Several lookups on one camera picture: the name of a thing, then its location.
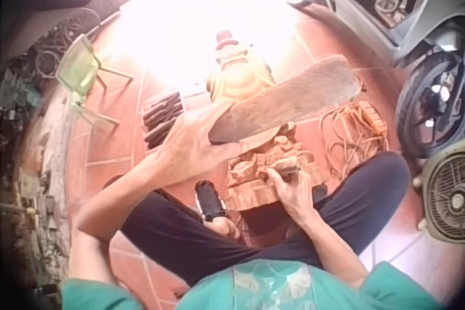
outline teal shirt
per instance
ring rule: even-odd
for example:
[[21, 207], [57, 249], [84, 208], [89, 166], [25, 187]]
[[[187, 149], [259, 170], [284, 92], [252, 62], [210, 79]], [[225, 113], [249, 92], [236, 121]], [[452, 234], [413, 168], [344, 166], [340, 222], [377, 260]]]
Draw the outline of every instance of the teal shirt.
[[[113, 285], [69, 280], [63, 308], [141, 309]], [[390, 264], [378, 264], [359, 290], [331, 274], [296, 261], [259, 259], [234, 265], [201, 280], [177, 310], [436, 310], [440, 305], [420, 285]]]

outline stacked wood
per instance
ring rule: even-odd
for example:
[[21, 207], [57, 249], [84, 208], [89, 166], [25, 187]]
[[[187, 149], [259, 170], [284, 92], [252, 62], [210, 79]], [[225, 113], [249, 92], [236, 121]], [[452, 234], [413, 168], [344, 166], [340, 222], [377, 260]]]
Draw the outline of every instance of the stacked wood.
[[274, 185], [268, 181], [267, 168], [274, 168], [285, 181], [297, 171], [305, 171], [312, 178], [312, 187], [327, 181], [313, 154], [296, 141], [295, 134], [296, 125], [286, 123], [271, 141], [229, 161], [225, 199], [228, 210], [245, 211], [279, 200]]
[[163, 143], [177, 117], [183, 112], [178, 91], [163, 91], [153, 98], [142, 116], [146, 129], [144, 141], [149, 150]]

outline wooden plank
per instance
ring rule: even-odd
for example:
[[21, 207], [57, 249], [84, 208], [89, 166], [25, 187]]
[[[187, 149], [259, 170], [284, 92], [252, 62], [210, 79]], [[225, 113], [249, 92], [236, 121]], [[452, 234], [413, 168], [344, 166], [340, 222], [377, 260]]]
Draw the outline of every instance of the wooden plank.
[[237, 142], [297, 118], [317, 113], [360, 93], [344, 56], [323, 60], [295, 77], [232, 105], [209, 132], [212, 144]]

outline floor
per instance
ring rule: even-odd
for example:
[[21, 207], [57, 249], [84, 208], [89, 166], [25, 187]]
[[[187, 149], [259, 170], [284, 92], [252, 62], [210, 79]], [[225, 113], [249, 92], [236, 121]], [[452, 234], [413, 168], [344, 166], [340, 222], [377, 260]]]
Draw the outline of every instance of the floor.
[[[69, 219], [107, 180], [126, 173], [144, 158], [141, 110], [145, 100], [167, 87], [176, 86], [184, 94], [202, 87], [214, 35], [222, 28], [254, 43], [277, 81], [329, 55], [343, 54], [367, 88], [361, 98], [378, 109], [388, 123], [391, 148], [399, 150], [395, 105], [408, 73], [384, 67], [326, 9], [310, 7], [309, 11], [324, 21], [292, 9], [283, 0], [133, 0], [126, 4], [121, 17], [105, 29], [94, 47], [105, 65], [136, 78], [127, 83], [125, 78], [105, 74], [106, 91], [96, 84], [86, 101], [90, 109], [120, 120], [118, 128], [91, 127], [80, 119], [73, 125], [66, 166]], [[208, 95], [201, 94], [187, 98], [186, 104], [193, 109], [207, 102]], [[317, 116], [299, 124], [297, 138], [327, 171]], [[206, 178], [219, 190], [224, 188], [224, 168]], [[169, 191], [192, 205], [194, 183], [181, 183]], [[465, 250], [417, 231], [422, 215], [421, 198], [411, 189], [361, 259], [368, 269], [389, 261], [444, 301], [463, 274]], [[269, 243], [278, 230], [263, 231], [248, 242]], [[185, 285], [142, 255], [121, 233], [112, 240], [110, 258], [117, 278], [149, 309], [175, 307], [176, 294]]]

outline plastic chair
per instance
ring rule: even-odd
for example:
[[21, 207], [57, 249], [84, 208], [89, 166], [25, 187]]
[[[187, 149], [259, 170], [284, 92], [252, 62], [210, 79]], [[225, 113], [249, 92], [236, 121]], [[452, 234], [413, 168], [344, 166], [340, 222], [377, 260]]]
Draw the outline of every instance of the plastic chair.
[[97, 56], [95, 56], [91, 42], [85, 34], [81, 34], [70, 45], [60, 61], [56, 77], [57, 80], [70, 91], [71, 107], [88, 122], [94, 125], [90, 118], [96, 118], [117, 126], [119, 121], [84, 107], [87, 94], [94, 85], [96, 79], [104, 89], [107, 88], [104, 81], [98, 75], [99, 70], [123, 76], [130, 81], [134, 79], [134, 76], [103, 67]]

